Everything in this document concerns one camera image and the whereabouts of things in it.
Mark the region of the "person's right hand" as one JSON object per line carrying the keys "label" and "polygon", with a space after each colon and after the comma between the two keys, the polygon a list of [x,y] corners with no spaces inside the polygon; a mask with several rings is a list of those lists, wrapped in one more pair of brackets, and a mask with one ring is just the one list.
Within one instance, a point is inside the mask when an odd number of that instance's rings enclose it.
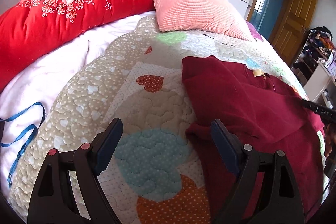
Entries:
{"label": "person's right hand", "polygon": [[329,157],[333,151],[336,142],[336,127],[335,124],[329,124],[325,127],[325,156]]}

